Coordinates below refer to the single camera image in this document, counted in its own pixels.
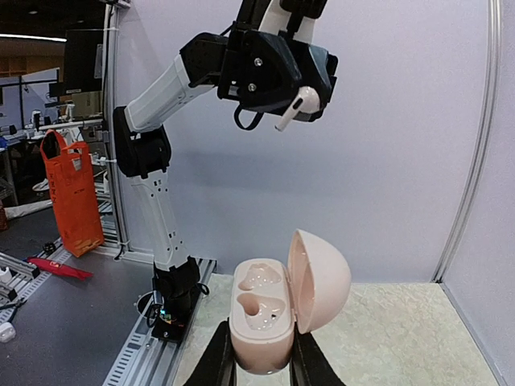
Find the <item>white backdrop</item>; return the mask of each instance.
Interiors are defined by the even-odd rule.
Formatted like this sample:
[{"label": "white backdrop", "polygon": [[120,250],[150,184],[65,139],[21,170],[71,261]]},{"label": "white backdrop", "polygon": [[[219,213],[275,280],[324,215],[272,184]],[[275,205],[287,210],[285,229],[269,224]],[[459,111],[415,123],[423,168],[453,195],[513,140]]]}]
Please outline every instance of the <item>white backdrop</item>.
[{"label": "white backdrop", "polygon": [[[134,2],[122,16],[117,105],[239,6]],[[215,92],[174,115],[172,202],[192,255],[227,273],[251,257],[284,261],[303,228],[339,248],[357,281],[429,281],[472,159],[487,15],[479,0],[330,0],[314,43],[339,57],[339,79],[321,120],[280,134],[267,117],[246,133]],[[149,249],[135,194],[122,188],[131,244]]]},{"label": "white backdrop", "polygon": [[515,384],[515,5],[504,2],[501,77],[484,175],[444,282]]}]

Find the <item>red object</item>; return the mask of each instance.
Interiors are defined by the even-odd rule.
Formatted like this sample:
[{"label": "red object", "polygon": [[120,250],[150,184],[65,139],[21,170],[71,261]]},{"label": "red object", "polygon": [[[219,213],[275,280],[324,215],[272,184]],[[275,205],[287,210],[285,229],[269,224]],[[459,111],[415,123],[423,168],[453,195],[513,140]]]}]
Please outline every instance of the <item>red object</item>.
[{"label": "red object", "polygon": [[104,243],[88,144],[67,146],[59,133],[48,130],[41,155],[63,246],[80,257]]},{"label": "red object", "polygon": [[29,257],[29,263],[37,265],[44,271],[53,273],[59,276],[76,277],[77,279],[85,280],[93,276],[92,273],[83,271],[82,269],[72,268],[69,265],[59,264],[52,260],[40,259],[38,257]]}]

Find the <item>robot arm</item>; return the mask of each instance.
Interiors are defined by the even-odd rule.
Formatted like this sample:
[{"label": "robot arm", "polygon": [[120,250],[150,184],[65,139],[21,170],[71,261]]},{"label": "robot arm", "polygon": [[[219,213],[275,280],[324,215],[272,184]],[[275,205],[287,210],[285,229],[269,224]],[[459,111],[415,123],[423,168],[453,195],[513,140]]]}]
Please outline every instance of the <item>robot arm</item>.
[{"label": "robot arm", "polygon": [[[338,60],[311,44],[315,20],[327,0],[244,0],[229,36],[201,33],[138,98],[113,113],[117,164],[135,188],[152,238],[154,336],[173,339],[187,324],[200,279],[178,233],[167,193],[171,146],[163,123],[201,94],[217,88],[237,101],[241,129],[254,129],[265,113],[288,123],[320,118],[336,83]],[[255,113],[243,126],[242,110]]]}]

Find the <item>earbud case lid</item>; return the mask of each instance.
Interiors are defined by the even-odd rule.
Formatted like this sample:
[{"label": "earbud case lid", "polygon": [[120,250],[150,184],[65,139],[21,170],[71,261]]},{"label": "earbud case lid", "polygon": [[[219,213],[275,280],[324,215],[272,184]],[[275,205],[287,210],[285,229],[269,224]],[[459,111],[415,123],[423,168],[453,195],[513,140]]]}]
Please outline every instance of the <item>earbud case lid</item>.
[{"label": "earbud case lid", "polygon": [[351,271],[327,241],[298,229],[288,255],[288,274],[297,327],[306,334],[328,324],[344,307]]}]

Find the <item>gray floor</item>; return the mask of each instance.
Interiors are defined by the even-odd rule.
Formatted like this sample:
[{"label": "gray floor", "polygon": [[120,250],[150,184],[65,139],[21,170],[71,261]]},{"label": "gray floor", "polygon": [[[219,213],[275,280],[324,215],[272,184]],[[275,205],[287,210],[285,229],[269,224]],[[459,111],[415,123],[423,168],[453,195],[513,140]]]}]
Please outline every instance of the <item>gray floor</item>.
[{"label": "gray floor", "polygon": [[37,255],[43,245],[59,237],[54,211],[49,208],[21,219],[11,220],[9,229],[0,232],[0,252],[19,259]]},{"label": "gray floor", "polygon": [[102,385],[150,291],[152,266],[96,253],[66,264],[94,273],[87,281],[50,277],[13,322],[0,345],[0,384]]}]

